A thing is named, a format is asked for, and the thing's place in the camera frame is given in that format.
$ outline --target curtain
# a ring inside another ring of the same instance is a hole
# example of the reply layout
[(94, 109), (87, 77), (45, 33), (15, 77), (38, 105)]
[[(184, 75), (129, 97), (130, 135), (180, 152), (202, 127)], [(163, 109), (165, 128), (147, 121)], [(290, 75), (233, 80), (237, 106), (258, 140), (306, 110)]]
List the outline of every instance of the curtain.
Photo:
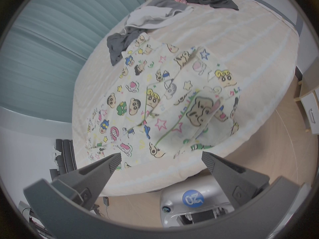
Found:
[(0, 50), (0, 106), (71, 122), (75, 80), (102, 38), (144, 0), (31, 0)]

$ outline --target blue circular sticker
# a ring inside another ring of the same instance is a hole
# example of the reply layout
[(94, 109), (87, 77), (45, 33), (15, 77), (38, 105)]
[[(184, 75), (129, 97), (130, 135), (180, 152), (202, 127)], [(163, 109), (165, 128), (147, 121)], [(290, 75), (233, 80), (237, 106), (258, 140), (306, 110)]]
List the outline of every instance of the blue circular sticker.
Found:
[(187, 190), (183, 194), (183, 203), (189, 207), (199, 207), (204, 203), (203, 195), (197, 190)]

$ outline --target bed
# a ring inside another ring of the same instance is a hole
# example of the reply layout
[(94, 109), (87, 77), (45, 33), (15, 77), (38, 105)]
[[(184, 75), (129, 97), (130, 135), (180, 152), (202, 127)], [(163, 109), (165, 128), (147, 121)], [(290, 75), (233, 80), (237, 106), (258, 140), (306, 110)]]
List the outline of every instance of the bed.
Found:
[[(259, 69), (260, 73), (251, 75), (253, 84), (240, 96), (235, 114), (239, 130), (209, 149), (221, 157), (247, 141), (274, 112), (294, 77), (299, 45), (297, 31), (281, 16), (253, 0), (233, 1), (239, 11), (193, 4), (194, 11), (189, 16), (147, 32), (150, 37), (175, 46), (205, 44), (232, 71)], [(90, 164), (85, 150), (87, 118), (122, 70), (121, 62), (111, 65), (106, 39), (120, 32), (125, 20), (99, 43), (76, 80), (72, 132), (78, 168)], [(201, 154), (198, 149), (175, 159), (163, 158), (122, 169), (114, 173), (101, 196), (144, 193), (183, 181), (206, 168)]]

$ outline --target pink star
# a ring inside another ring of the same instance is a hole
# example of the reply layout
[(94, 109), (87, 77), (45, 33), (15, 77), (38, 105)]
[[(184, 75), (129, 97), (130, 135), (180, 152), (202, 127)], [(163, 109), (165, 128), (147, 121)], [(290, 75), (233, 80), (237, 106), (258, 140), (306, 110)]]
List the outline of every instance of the pink star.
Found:
[(183, 122), (179, 122), (178, 125), (179, 125), (179, 129), (175, 128), (172, 131), (178, 131), (181, 133), (181, 126), (183, 125)]
[(165, 56), (165, 57), (162, 57), (162, 56), (161, 56), (159, 62), (160, 62), (160, 63), (163, 63), (163, 61), (165, 61), (165, 60), (166, 60), (166, 56)]
[(158, 127), (159, 131), (161, 130), (161, 128), (167, 129), (165, 126), (166, 120), (160, 120), (157, 119), (157, 123), (155, 124), (155, 126)]

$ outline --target floor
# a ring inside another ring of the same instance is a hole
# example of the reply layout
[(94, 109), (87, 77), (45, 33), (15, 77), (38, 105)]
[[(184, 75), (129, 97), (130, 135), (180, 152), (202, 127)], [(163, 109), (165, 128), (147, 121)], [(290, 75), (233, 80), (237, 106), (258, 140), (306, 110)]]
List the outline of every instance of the floor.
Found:
[[(301, 185), (313, 182), (318, 159), (318, 138), (305, 131), (303, 108), (293, 98), (300, 86), (295, 77), (286, 95), (266, 123), (242, 146), (227, 156), (229, 161), (265, 173), (272, 183), (284, 176)], [(161, 228), (160, 192), (110, 197), (110, 206), (102, 197), (96, 202), (107, 219), (141, 227)]]

